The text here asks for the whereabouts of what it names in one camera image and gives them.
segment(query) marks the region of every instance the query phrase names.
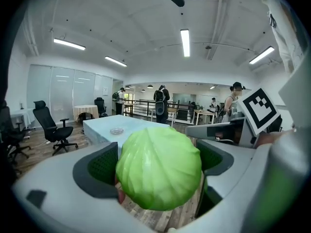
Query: office chair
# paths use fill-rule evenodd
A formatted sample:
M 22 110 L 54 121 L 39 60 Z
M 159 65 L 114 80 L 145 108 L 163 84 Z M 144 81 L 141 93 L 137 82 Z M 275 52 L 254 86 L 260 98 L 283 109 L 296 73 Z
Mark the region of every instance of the office chair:
M 10 117 L 10 108 L 6 105 L 6 101 L 4 101 L 0 110 L 0 132 L 2 141 L 5 145 L 5 148 L 7 149 L 7 156 L 12 158 L 13 164 L 16 164 L 15 158 L 19 153 L 26 156 L 26 158 L 29 158 L 29 156 L 22 150 L 31 149 L 31 147 L 21 147 L 19 145 L 20 142 L 24 139 L 26 131 L 20 131 L 19 127 L 14 128 Z
M 50 142 L 58 141 L 60 144 L 53 145 L 53 149 L 58 147 L 53 155 L 55 155 L 58 151 L 61 149 L 64 149 L 66 152 L 67 146 L 73 146 L 75 145 L 76 149 L 78 148 L 78 144 L 76 143 L 69 143 L 66 139 L 69 137 L 73 131 L 73 127 L 66 127 L 66 121 L 69 120 L 69 118 L 61 119 L 60 121 L 63 122 L 62 128 L 57 128 L 55 122 L 53 121 L 50 110 L 48 107 L 45 106 L 44 101 L 36 101 L 35 103 L 35 109 L 33 110 L 35 118 L 38 120 L 38 122 L 41 124 L 43 130 L 44 130 L 44 137 Z
M 105 100 L 103 100 L 102 98 L 96 98 L 94 100 L 94 104 L 97 105 L 99 117 L 107 117 L 108 116 L 106 114 L 107 107 L 105 106 Z

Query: white panel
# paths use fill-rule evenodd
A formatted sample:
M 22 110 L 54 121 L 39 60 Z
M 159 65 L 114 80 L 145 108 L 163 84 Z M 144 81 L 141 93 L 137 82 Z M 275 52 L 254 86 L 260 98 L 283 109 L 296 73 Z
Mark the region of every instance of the white panel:
M 108 88 L 107 96 L 104 95 L 104 88 Z M 112 78 L 96 74 L 94 84 L 94 99 L 103 98 L 104 105 L 107 107 L 106 113 L 111 116 L 112 109 Z

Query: fluorescent light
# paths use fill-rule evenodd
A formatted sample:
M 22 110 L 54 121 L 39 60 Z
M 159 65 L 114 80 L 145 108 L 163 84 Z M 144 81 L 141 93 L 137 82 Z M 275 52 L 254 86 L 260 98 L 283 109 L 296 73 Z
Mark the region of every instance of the fluorescent light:
M 189 29 L 182 29 L 180 33 L 181 33 L 181 39 L 183 41 L 184 56 L 189 57 L 190 56 Z
M 120 61 L 114 60 L 114 59 L 110 58 L 109 56 L 106 56 L 105 59 L 106 59 L 106 60 L 110 60 L 110 61 L 112 61 L 112 62 L 114 62 L 114 63 L 117 63 L 117 64 L 119 64 L 119 65 L 121 65 L 121 66 L 123 66 L 123 67 L 127 67 L 126 64 L 124 64 L 124 63 L 122 63 L 122 62 L 120 62 Z
M 262 58 L 266 57 L 269 53 L 273 52 L 274 48 L 273 47 L 268 47 L 265 51 L 263 51 L 260 55 L 252 59 L 249 64 L 255 64 L 257 61 L 261 60 Z
M 78 44 L 75 44 L 75 43 L 72 43 L 72 42 L 69 42 L 69 41 L 64 41 L 64 40 L 61 40 L 61 39 L 57 39 L 57 38 L 54 39 L 54 42 L 62 44 L 62 45 L 66 45 L 66 46 L 69 46 L 69 47 L 73 47 L 73 48 L 76 48 L 76 49 L 80 49 L 80 50 L 86 49 L 84 46 L 81 46 L 81 45 L 78 45 Z

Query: round table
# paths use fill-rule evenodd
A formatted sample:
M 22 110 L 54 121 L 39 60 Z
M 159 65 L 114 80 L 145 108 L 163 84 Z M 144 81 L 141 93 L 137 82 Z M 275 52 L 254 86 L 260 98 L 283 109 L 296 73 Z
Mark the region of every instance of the round table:
M 90 113 L 94 118 L 99 118 L 97 105 L 86 104 L 74 106 L 73 119 L 78 121 L 79 115 L 82 113 Z

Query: cabbage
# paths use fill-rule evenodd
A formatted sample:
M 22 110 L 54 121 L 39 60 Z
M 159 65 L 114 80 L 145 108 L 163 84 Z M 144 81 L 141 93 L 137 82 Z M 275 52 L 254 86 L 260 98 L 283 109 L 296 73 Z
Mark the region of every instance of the cabbage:
M 201 180 L 200 151 L 171 127 L 131 134 L 116 168 L 123 191 L 148 210 L 168 211 L 183 205 Z

